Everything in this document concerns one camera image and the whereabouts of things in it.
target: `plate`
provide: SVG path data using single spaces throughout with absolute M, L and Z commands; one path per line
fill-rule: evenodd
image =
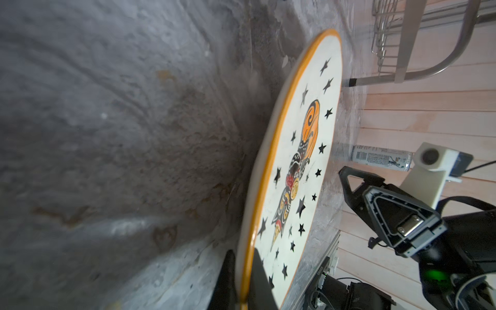
M 320 33 L 276 101 L 248 187 L 235 285 L 246 308 L 257 248 L 280 308 L 300 263 L 331 152 L 342 79 L 341 39 Z

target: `white can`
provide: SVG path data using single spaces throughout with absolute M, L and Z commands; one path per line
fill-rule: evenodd
M 389 148 L 355 145 L 351 160 L 364 165 L 408 171 L 412 163 L 412 152 Z

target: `star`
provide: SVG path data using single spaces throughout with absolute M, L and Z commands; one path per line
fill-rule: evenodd
M 305 196 L 303 196 L 303 199 L 300 199 L 300 205 L 298 206 L 298 210 L 296 210 L 296 213 L 300 214 L 300 218 L 302 218 L 303 209 L 306 208 L 304 202 L 305 202 Z
M 331 82 L 332 82 L 332 80 L 334 80 L 334 77 L 333 77 L 332 79 L 330 79 L 330 80 L 328 80 L 328 81 L 327 81 L 327 85 L 324 87 L 324 93 L 325 93 L 325 91 L 326 91 L 329 87 L 331 87 Z
M 303 92 L 303 95 L 302 95 L 302 104 L 300 104 L 300 107 L 305 104 L 305 97 L 307 96 L 307 93 L 309 92 L 307 87 L 308 87 L 308 84 L 305 86 L 305 91 Z
M 332 108 L 330 110 L 327 110 L 327 113 L 325 114 L 325 119 L 328 119 L 329 118 L 329 115 L 332 114 Z
M 265 231 L 265 222 L 267 222 L 267 218 L 265 218 L 265 220 L 262 218 L 262 227 L 260 228 L 260 230 L 258 231 L 258 234 L 257 235 L 260 235 L 260 239 L 262 239 L 262 233 Z
M 284 280 L 286 280 L 286 277 L 288 276 L 288 272 L 287 272 L 288 266 L 286 266 L 284 263 L 282 265 L 283 265 L 282 274 L 284 274 Z
M 305 224 L 300 224 L 300 229 L 298 229 L 298 231 L 300 232 L 300 237 L 302 236 L 302 233 L 305 231 L 305 229 L 303 229 L 303 225 Z
M 320 69 L 320 76 L 322 76 L 322 73 L 323 73 L 323 72 L 324 72 L 324 70 L 327 68 L 327 63 L 328 63 L 328 62 L 329 62 L 329 61 L 325 61 L 324 66 L 322 67 L 322 69 Z
M 322 154 L 324 153 L 324 148 L 325 148 L 326 146 L 327 146 L 327 145 L 324 145 L 324 143 L 322 143 L 322 145 L 318 147 L 319 154 L 320 154 L 320 153 L 322 153 Z
M 281 178 L 281 168 L 277 168 L 276 177 L 274 178 L 274 182 L 276 183 L 276 186 L 277 186 L 277 181 L 279 181 L 280 178 Z
M 274 288 L 274 283 L 272 283 L 272 279 L 274 278 L 274 274 L 272 274 L 271 277 L 269 277 L 269 285 L 270 285 L 270 289 L 273 289 Z

